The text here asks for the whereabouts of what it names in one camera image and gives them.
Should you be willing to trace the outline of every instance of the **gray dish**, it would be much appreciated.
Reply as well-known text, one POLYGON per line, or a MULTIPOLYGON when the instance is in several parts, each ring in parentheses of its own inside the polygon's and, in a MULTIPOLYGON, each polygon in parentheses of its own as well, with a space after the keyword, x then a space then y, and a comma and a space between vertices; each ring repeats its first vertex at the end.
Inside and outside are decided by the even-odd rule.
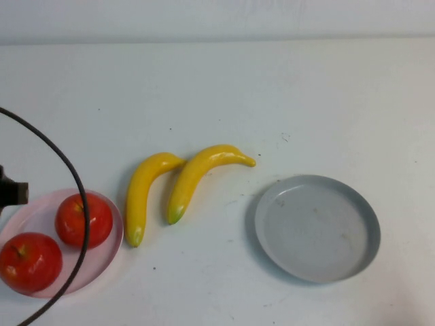
POLYGON ((361 272, 381 242, 369 203, 348 185, 317 175, 292 177, 269 188, 258 203, 255 227, 278 266, 315 283, 361 272))

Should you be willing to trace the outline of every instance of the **white wall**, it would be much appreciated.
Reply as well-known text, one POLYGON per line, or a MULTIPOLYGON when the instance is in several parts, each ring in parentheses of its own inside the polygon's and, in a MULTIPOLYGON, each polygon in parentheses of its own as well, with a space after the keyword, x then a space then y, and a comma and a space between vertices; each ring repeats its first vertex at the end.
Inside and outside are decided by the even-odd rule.
POLYGON ((0 45, 435 34, 435 0, 3 0, 0 45))

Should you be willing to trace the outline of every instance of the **plastic fruit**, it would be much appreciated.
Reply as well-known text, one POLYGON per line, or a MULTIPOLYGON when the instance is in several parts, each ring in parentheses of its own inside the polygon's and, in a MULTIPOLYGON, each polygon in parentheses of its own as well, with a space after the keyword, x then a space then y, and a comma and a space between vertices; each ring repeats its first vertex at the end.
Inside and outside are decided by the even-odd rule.
MULTIPOLYGON (((109 236, 114 219, 109 205, 94 194, 86 194, 90 215, 89 249, 99 246, 109 236)), ((72 247, 81 248, 84 240, 84 210, 80 194, 72 195, 60 204, 55 221, 59 238, 72 247)))
POLYGON ((216 145, 200 151, 183 167, 168 206, 168 223, 177 223, 185 213, 198 182, 210 169, 225 164, 253 167, 256 161, 232 145, 216 145))
POLYGON ((0 277, 13 290, 30 294, 51 285, 62 270, 62 253, 49 236, 21 233, 0 252, 0 277))
POLYGON ((138 247, 145 233, 147 197, 153 181, 161 174, 179 168, 185 160, 171 153, 157 153, 144 160, 131 177, 127 193, 126 228, 127 242, 138 247))

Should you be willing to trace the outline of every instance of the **banana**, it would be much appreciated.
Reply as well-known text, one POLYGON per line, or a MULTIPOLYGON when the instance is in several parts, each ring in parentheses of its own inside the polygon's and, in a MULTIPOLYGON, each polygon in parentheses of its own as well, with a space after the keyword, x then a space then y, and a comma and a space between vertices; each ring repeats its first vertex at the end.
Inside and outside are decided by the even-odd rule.
POLYGON ((128 186, 126 203, 127 242, 138 247, 143 239, 147 219, 147 197, 152 182, 161 174, 179 168, 185 160, 171 153, 157 153, 137 167, 128 186))
POLYGON ((256 161, 232 145, 216 145, 200 151, 183 168, 169 198, 167 219, 169 224, 177 223, 185 213, 190 199, 201 177, 219 165, 244 164, 250 167, 256 161))

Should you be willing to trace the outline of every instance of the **apple stem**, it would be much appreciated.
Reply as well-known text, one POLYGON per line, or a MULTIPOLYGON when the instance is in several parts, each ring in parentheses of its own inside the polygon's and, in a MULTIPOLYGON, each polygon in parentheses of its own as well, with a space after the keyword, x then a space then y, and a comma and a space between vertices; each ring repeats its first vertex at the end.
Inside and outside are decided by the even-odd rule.
POLYGON ((15 246, 11 246, 11 247, 16 251, 16 254, 19 256, 19 258, 21 258, 22 257, 22 253, 18 250, 18 248, 15 247, 15 246))
POLYGON ((79 206, 82 210, 82 212, 84 211, 84 207, 83 207, 83 203, 82 202, 75 202, 77 204, 77 206, 79 206))

